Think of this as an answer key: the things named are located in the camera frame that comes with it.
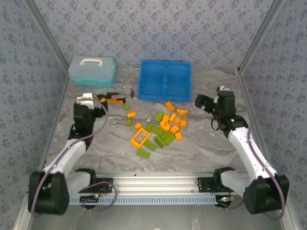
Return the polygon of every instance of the blue plastic basket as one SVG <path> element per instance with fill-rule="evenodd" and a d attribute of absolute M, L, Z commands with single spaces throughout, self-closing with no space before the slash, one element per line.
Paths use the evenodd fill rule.
<path fill-rule="evenodd" d="M 191 64 L 175 61 L 142 61 L 138 95 L 154 101 L 191 100 Z"/>

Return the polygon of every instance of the hammer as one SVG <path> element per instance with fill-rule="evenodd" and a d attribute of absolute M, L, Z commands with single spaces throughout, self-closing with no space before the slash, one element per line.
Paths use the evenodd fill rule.
<path fill-rule="evenodd" d="M 112 96 L 112 95 L 127 95 L 130 94 L 130 97 L 134 97 L 134 91 L 131 89 L 131 92 L 107 92 L 107 96 Z"/>

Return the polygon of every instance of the orange toy block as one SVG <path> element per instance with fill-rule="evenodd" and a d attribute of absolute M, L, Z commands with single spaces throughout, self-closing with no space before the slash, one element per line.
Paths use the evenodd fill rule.
<path fill-rule="evenodd" d="M 171 132 L 172 132 L 172 134 L 175 134 L 175 133 L 177 133 L 178 131 L 179 131 L 179 127 L 178 127 L 177 125 L 171 127 Z"/>
<path fill-rule="evenodd" d="M 180 122 L 180 128 L 186 128 L 187 127 L 187 122 L 188 122 L 187 118 L 182 118 L 181 122 Z"/>
<path fill-rule="evenodd" d="M 185 109 L 177 109 L 177 113 L 179 116 L 186 116 L 188 114 L 188 111 Z"/>
<path fill-rule="evenodd" d="M 136 112 L 135 111 L 131 111 L 127 113 L 128 118 L 134 118 L 136 116 Z"/>
<path fill-rule="evenodd" d="M 139 150 L 149 137 L 150 133 L 147 132 L 145 129 L 140 128 L 139 131 L 130 140 L 130 143 Z"/>
<path fill-rule="evenodd" d="M 160 127 L 163 131 L 169 131 L 169 129 L 171 128 L 171 126 L 169 125 L 167 121 L 161 121 Z"/>
<path fill-rule="evenodd" d="M 139 130 L 139 129 L 142 128 L 142 127 L 143 127 L 143 126 L 142 126 L 141 123 L 136 123 L 134 128 L 135 128 L 136 130 Z"/>
<path fill-rule="evenodd" d="M 176 114 L 172 114 L 171 117 L 169 118 L 169 122 L 174 122 L 176 118 Z"/>
<path fill-rule="evenodd" d="M 179 117 L 176 117 L 176 118 L 174 119 L 174 122 L 177 123 L 177 124 L 179 124 L 179 123 L 180 123 L 180 118 L 179 118 Z"/>
<path fill-rule="evenodd" d="M 176 140 L 182 140 L 181 133 L 177 132 L 177 133 L 175 133 L 175 136 L 176 136 Z"/>
<path fill-rule="evenodd" d="M 172 112 L 174 111 L 176 108 L 173 106 L 173 104 L 171 102 L 166 102 L 165 106 L 167 107 L 167 109 Z"/>
<path fill-rule="evenodd" d="M 169 120 L 169 115 L 164 114 L 162 120 L 168 122 L 168 120 Z"/>

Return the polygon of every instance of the wall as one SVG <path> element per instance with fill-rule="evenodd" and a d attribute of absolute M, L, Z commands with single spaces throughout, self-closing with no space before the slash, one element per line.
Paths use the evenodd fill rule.
<path fill-rule="evenodd" d="M 262 98 L 260 125 L 273 165 L 290 180 L 300 225 L 307 229 L 307 2 L 282 7 L 244 73 Z"/>
<path fill-rule="evenodd" d="M 109 56 L 238 66 L 272 0 L 35 0 L 70 63 Z"/>
<path fill-rule="evenodd" d="M 66 76 L 23 1 L 2 0 L 0 9 L 0 230 L 10 230 Z"/>

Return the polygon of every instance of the green toy block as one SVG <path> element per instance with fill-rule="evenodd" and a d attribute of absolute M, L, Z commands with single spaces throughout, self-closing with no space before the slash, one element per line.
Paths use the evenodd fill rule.
<path fill-rule="evenodd" d="M 169 135 L 171 135 L 171 133 L 165 131 L 165 132 L 163 132 L 163 134 L 161 135 L 161 139 L 162 139 L 163 141 L 165 141 Z"/>
<path fill-rule="evenodd" d="M 139 149 L 136 154 L 139 155 L 140 157 L 144 157 L 145 159 L 148 159 L 149 156 L 150 156 L 149 152 L 146 152 L 146 151 L 141 150 L 141 149 Z"/>
<path fill-rule="evenodd" d="M 165 146 L 165 142 L 161 139 L 161 137 L 155 137 L 154 141 L 160 148 Z"/>
<path fill-rule="evenodd" d="M 163 134 L 163 130 L 154 126 L 151 130 L 152 133 L 161 136 Z"/>
<path fill-rule="evenodd" d="M 150 141 L 145 141 L 144 146 L 149 148 L 151 151 L 155 151 L 155 149 L 157 148 L 157 146 L 155 144 L 153 144 Z"/>
<path fill-rule="evenodd" d="M 130 104 L 125 104 L 125 110 L 130 110 L 130 109 L 131 109 Z"/>
<path fill-rule="evenodd" d="M 154 127 L 153 123 L 149 123 L 149 124 L 146 126 L 145 130 L 146 130 L 147 132 L 150 132 L 150 131 L 152 130 L 153 127 Z"/>
<path fill-rule="evenodd" d="M 160 122 L 161 121 L 161 119 L 162 119 L 162 117 L 163 117 L 163 115 L 164 115 L 164 113 L 162 112 L 162 111 L 159 111 L 158 113 L 157 113 L 157 116 L 155 116 L 155 121 L 157 121 L 157 122 Z"/>
<path fill-rule="evenodd" d="M 173 140 L 175 140 L 176 136 L 174 134 L 169 134 L 168 137 L 164 140 L 165 144 L 169 146 Z"/>
<path fill-rule="evenodd" d="M 131 119 L 128 119 L 127 123 L 126 123 L 126 126 L 128 127 L 131 127 L 132 126 L 132 120 Z"/>

